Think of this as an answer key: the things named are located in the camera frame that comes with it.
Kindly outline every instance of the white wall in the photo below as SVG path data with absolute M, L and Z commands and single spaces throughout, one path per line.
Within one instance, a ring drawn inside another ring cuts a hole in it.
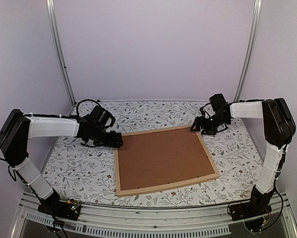
M 232 100 L 254 1 L 58 0 L 77 100 Z
M 297 126 L 297 0 L 263 1 L 258 35 L 242 99 L 285 98 Z M 247 126 L 262 154 L 261 121 Z M 297 131 L 289 146 L 280 185 L 297 221 Z
M 45 0 L 0 0 L 0 128 L 9 112 L 68 113 L 66 94 L 52 40 Z M 41 168 L 53 140 L 29 143 Z M 0 161 L 0 238 L 8 237 L 24 186 Z

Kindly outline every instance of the table surface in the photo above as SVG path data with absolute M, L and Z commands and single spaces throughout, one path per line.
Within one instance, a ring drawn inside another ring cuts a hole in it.
M 112 130 L 134 132 L 190 125 L 200 115 L 202 102 L 101 102 L 116 117 Z M 79 107 L 80 115 L 94 104 Z M 193 186 L 128 197 L 116 196 L 114 150 L 81 146 L 77 138 L 60 137 L 43 175 L 63 198 L 120 206 L 175 207 L 220 204 L 248 199 L 259 179 L 262 160 L 242 120 L 229 129 L 203 139 L 220 178 Z

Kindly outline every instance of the metal bar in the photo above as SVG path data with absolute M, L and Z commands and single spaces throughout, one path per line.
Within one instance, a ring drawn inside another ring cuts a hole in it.
M 54 43 L 56 47 L 56 52 L 59 60 L 59 64 L 61 67 L 61 72 L 62 72 L 62 77 L 64 81 L 65 88 L 67 90 L 70 102 L 72 105 L 76 104 L 75 97 L 73 94 L 73 89 L 71 82 L 69 80 L 68 72 L 66 69 L 66 64 L 64 61 L 64 56 L 62 53 L 62 48 L 61 48 L 61 43 L 60 43 L 60 37 L 59 37 L 59 31 L 58 31 L 58 26 L 57 26 L 57 20 L 56 20 L 56 12 L 55 12 L 55 6 L 54 6 L 54 0 L 46 0 L 47 2 L 47 11 L 48 11 L 48 16 L 49 16 L 49 21 L 50 21 L 50 26 L 51 26 L 51 31 L 54 37 Z
M 43 224 L 45 226 L 52 226 L 53 219 L 45 214 L 28 211 L 26 214 L 28 220 Z M 209 228 L 190 229 L 186 227 L 185 230 L 164 230 L 161 231 L 158 226 L 152 230 L 136 230 L 132 227 L 130 229 L 121 229 L 118 227 L 104 228 L 97 227 L 93 224 L 70 222 L 67 221 L 64 229 L 70 232 L 80 233 L 83 235 L 103 237 L 103 238 L 170 238 L 170 237 L 218 237 L 231 234 L 229 226 L 225 223 L 219 226 L 212 226 Z
M 283 217 L 288 232 L 288 237 L 297 238 L 297 224 L 291 207 L 283 210 Z
M 16 210 L 16 213 L 14 215 L 12 224 L 14 224 L 14 226 L 12 227 L 11 230 L 11 238 L 19 238 L 21 231 L 23 229 L 24 226 L 24 222 L 25 222 L 25 215 L 26 215 L 26 210 L 22 209 L 21 207 L 18 207 Z
M 285 207 L 289 206 L 286 195 L 282 194 L 282 197 Z M 24 209 L 36 213 L 38 204 L 37 198 L 33 194 L 26 192 L 20 202 L 20 206 Z M 159 231 L 179 231 L 235 223 L 227 214 L 227 204 L 171 208 L 121 207 L 86 203 L 82 203 L 81 206 L 81 214 L 79 220 L 74 222 L 75 224 L 108 229 L 154 231 L 154 226 L 158 226 Z M 281 200 L 278 195 L 275 194 L 271 199 L 271 206 L 273 208 L 272 213 L 279 212 Z
M 245 60 L 243 63 L 242 71 L 241 71 L 241 77 L 238 82 L 238 87 L 236 94 L 234 96 L 234 102 L 238 102 L 241 98 L 242 90 L 245 84 L 253 48 L 254 48 L 254 42 L 257 35 L 257 29 L 258 29 L 258 23 L 259 23 L 259 16 L 261 13 L 261 6 L 262 6 L 262 0 L 255 0 L 254 3 L 254 11 L 253 11 L 253 18 L 252 18 L 252 25 L 251 25 L 251 32 L 248 40 L 248 45 L 246 49 L 246 55 Z

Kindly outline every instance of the robotic arm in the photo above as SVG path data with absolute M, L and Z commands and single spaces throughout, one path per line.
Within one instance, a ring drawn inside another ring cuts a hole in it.
M 274 100 L 254 100 L 239 103 L 227 103 L 222 94 L 210 98 L 214 115 L 196 117 L 191 131 L 215 135 L 218 127 L 231 124 L 231 118 L 263 119 L 264 133 L 267 141 L 263 170 L 257 184 L 253 187 L 248 203 L 230 206 L 233 221 L 246 219 L 270 212 L 269 201 L 275 191 L 275 179 L 281 173 L 288 144 L 296 131 L 296 126 L 289 108 L 283 98 Z
M 96 106 L 93 111 L 84 116 L 62 115 L 34 115 L 24 114 L 19 109 L 14 109 L 9 114 L 0 131 L 0 150 L 4 159 L 23 182 L 29 186 L 39 198 L 41 205 L 38 211 L 53 216 L 77 220 L 80 212 L 78 203 L 73 199 L 62 202 L 59 194 L 43 178 L 34 163 L 28 158 L 27 140 L 46 136 L 67 136 L 81 138 L 87 145 L 89 140 L 93 146 L 106 146 L 120 148 L 123 145 L 121 133 L 107 132 L 115 118 L 101 106 Z

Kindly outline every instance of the white backdrop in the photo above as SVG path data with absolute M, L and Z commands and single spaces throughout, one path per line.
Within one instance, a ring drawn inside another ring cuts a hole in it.
M 232 100 L 254 1 L 58 0 L 60 40 L 79 101 Z

